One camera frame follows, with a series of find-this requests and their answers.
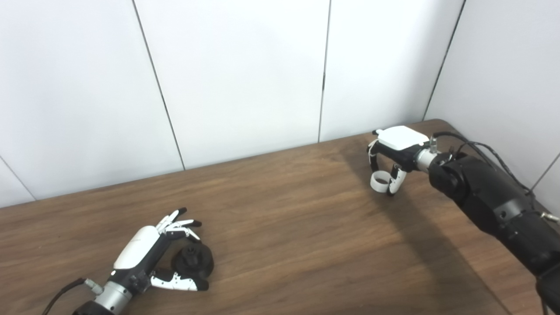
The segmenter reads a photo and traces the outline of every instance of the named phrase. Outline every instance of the wooden table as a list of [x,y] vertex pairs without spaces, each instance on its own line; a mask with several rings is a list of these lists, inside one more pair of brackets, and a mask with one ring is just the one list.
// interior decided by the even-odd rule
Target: wooden table
[[[452,130],[443,121],[410,126]],[[124,314],[539,313],[533,277],[425,174],[409,174],[392,198],[369,187],[373,139],[358,135],[1,209],[3,313],[40,314],[78,277],[104,284],[140,227],[183,206],[183,218],[203,222],[196,231],[214,253],[210,290],[152,288]],[[184,245],[176,243],[163,265]],[[51,314],[71,314],[92,297],[76,288]]]

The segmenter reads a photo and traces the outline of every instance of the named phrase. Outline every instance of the robotic hand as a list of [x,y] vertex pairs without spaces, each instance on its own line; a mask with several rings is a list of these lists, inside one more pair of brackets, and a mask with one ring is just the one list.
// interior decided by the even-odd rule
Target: robotic hand
[[[195,220],[176,221],[186,208],[166,215],[156,226],[144,226],[130,240],[114,263],[114,270],[103,288],[90,285],[97,297],[80,306],[73,315],[118,315],[133,296],[150,286],[170,290],[206,291],[206,278],[214,269],[210,249],[189,227],[201,226]],[[171,270],[155,270],[173,240],[192,242],[172,259]]]
[[[434,188],[452,199],[481,231],[496,237],[536,276],[536,290],[543,303],[560,315],[560,235],[543,220],[557,222],[558,218],[534,210],[532,191],[490,147],[449,132],[438,132],[428,139],[405,126],[375,133],[378,139],[367,147],[375,191],[392,196],[407,173],[427,173]],[[462,146],[457,152],[439,152],[438,136],[461,139],[465,142],[462,146],[472,146],[484,160],[460,152]],[[495,168],[475,145],[495,154],[505,172]],[[379,170],[377,154],[395,162],[391,173]]]

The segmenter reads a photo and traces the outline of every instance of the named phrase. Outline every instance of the white wall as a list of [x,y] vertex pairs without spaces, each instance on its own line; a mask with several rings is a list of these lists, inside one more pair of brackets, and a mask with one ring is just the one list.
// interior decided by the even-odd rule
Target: white wall
[[186,168],[317,141],[328,0],[136,0]]
[[[426,119],[493,146],[532,186],[560,151],[559,29],[556,0],[467,0]],[[560,214],[558,178],[536,193]]]
[[333,0],[321,141],[421,121],[463,0]]
[[420,120],[461,1],[333,0],[322,123],[329,0],[136,4],[165,103],[134,2],[2,3],[14,202]]
[[35,197],[183,169],[129,1],[1,6],[0,156]]
[[35,200],[0,157],[0,208]]

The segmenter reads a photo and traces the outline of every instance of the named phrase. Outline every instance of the black knob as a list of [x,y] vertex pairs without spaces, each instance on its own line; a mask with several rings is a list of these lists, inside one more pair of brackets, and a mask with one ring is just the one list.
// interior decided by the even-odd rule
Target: black knob
[[172,266],[183,278],[206,279],[214,270],[214,259],[208,246],[189,244],[175,255]]

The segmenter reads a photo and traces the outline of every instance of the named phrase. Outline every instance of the white ring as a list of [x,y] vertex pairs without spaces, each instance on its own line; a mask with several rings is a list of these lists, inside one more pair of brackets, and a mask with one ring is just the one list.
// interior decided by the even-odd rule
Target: white ring
[[[378,179],[384,180],[385,183],[380,183]],[[376,192],[385,193],[389,187],[389,181],[391,180],[391,174],[384,170],[378,170],[371,174],[370,186]]]

